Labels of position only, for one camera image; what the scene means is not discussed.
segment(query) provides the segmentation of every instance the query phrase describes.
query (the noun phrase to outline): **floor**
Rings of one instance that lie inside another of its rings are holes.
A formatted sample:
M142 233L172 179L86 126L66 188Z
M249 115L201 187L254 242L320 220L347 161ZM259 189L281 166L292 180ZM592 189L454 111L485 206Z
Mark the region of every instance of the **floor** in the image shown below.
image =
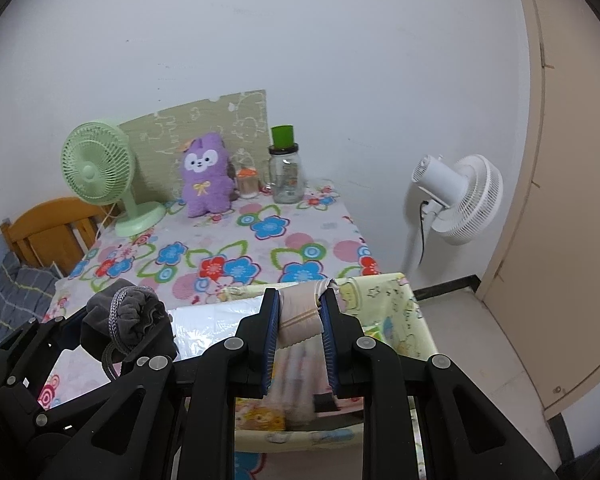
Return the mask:
M555 470L560 457L538 394L488 309L470 290L421 301L420 307L438 351L462 368Z

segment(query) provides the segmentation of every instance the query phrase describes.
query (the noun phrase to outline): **fan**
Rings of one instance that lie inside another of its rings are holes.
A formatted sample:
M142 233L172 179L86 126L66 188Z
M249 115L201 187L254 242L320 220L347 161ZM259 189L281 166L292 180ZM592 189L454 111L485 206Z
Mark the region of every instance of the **fan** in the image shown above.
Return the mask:
M116 221L116 235L129 237L157 224L165 215L158 202L136 204L131 193L136 160L126 134L117 126L85 123L69 134L62 147L62 176L82 200L108 205L122 200L125 213Z
M411 179L433 199L420 205L423 255L431 229L452 245L465 244L491 223L502 202L502 175L481 155L466 156L452 168L425 155Z

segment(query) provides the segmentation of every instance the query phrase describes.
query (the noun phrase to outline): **plaid fabric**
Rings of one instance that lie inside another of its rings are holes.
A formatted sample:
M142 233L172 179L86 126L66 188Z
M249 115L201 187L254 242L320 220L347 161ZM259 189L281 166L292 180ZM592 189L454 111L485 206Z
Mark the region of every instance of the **plaid fabric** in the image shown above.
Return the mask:
M58 278L48 269L22 266L7 253L0 266L0 341L31 317L42 320Z

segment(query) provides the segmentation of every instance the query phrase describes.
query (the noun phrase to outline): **purple plush toy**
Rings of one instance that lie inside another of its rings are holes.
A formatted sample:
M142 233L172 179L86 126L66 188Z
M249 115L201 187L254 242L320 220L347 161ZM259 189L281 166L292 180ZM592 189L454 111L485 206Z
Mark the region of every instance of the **purple plush toy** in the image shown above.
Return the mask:
M234 181L227 174L229 152L220 134L211 132L187 142L182 159L182 199L190 217L224 213L231 207Z

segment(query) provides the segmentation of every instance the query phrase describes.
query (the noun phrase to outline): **fan base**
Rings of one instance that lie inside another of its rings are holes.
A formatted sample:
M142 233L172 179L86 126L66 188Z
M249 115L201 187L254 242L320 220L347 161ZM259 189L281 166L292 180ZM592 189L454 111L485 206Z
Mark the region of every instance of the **fan base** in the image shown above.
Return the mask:
M158 202L138 204L138 214L129 217L122 213L116 221L116 236L129 237L146 231L156 225L167 213L165 207Z

